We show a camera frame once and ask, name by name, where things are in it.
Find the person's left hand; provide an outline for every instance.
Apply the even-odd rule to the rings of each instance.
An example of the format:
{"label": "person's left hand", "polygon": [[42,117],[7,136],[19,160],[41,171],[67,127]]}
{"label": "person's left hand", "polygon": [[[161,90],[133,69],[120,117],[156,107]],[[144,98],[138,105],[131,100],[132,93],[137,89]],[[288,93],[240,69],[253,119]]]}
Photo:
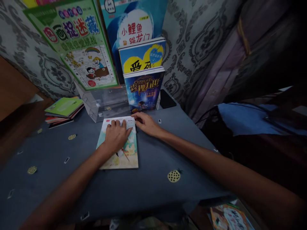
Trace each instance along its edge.
{"label": "person's left hand", "polygon": [[127,130],[126,120],[123,120],[122,126],[119,120],[112,120],[111,125],[108,124],[106,129],[106,140],[103,145],[107,148],[110,154],[118,152],[126,143],[132,128]]}

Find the hand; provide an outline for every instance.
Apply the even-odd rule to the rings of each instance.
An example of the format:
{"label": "hand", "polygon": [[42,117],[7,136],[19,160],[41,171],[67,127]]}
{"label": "hand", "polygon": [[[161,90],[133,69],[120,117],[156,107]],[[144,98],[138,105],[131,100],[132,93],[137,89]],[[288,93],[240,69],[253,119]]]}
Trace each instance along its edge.
{"label": "hand", "polygon": [[119,120],[112,120],[111,125],[106,128],[106,140],[103,145],[108,149],[110,154],[118,152],[126,143],[132,128],[127,130],[126,120],[123,120],[122,126]]}
{"label": "hand", "polygon": [[135,124],[148,135],[158,137],[164,130],[155,123],[151,116],[143,112],[137,112],[131,115],[135,119]]}

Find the purple curtain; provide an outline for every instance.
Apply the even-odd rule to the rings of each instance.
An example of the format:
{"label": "purple curtain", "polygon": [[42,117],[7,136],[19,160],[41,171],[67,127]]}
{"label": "purple curtain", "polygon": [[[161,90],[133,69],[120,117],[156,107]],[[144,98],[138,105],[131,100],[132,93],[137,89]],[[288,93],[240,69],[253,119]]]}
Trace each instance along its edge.
{"label": "purple curtain", "polygon": [[237,73],[248,52],[251,52],[288,10],[289,4],[285,0],[249,0],[242,8],[240,19],[243,36],[236,26],[221,46],[214,60],[204,73],[193,93],[186,103],[189,117],[202,127],[205,112],[214,105],[222,103],[227,95]]}

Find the cartoon boy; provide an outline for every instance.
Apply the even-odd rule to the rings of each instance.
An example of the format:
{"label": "cartoon boy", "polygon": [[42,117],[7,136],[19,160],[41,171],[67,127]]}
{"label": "cartoon boy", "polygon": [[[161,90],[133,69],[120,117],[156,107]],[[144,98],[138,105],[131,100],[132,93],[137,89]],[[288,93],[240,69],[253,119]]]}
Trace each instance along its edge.
{"label": "cartoon boy", "polygon": [[140,106],[141,111],[147,110],[147,107],[148,107],[147,105],[145,105],[145,102],[143,102],[143,101],[139,101],[138,106]]}
{"label": "cartoon boy", "polygon": [[88,67],[87,69],[87,72],[89,72],[88,75],[86,75],[89,79],[94,79],[96,76],[95,74],[95,69],[93,69],[92,67]]}
{"label": "cartoon boy", "polygon": [[95,57],[94,59],[93,59],[93,62],[95,63],[95,65],[98,67],[98,69],[100,69],[100,68],[103,68],[104,66],[103,66],[103,64],[101,64],[101,59],[100,58],[98,58],[98,57]]}

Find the gray tablecloth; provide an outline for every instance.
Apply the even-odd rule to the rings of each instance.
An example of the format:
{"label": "gray tablecloth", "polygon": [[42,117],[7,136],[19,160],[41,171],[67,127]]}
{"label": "gray tablecloth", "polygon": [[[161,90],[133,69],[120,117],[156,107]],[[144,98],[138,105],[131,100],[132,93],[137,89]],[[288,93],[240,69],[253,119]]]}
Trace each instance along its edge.
{"label": "gray tablecloth", "polygon": [[[164,129],[200,146],[214,146],[179,106],[148,112]],[[69,124],[36,132],[26,139],[0,174],[0,222],[3,229],[16,229],[30,213],[67,178],[96,148],[102,123],[94,123],[86,111]],[[73,140],[68,136],[76,134]],[[167,144],[137,129],[138,169],[99,170],[76,202],[65,222],[79,222],[122,216],[151,210],[153,215],[173,221],[201,200],[226,197],[230,192],[215,183],[206,173]],[[37,167],[33,175],[27,174]],[[167,174],[183,171],[177,183]],[[7,199],[9,192],[13,195]]]}

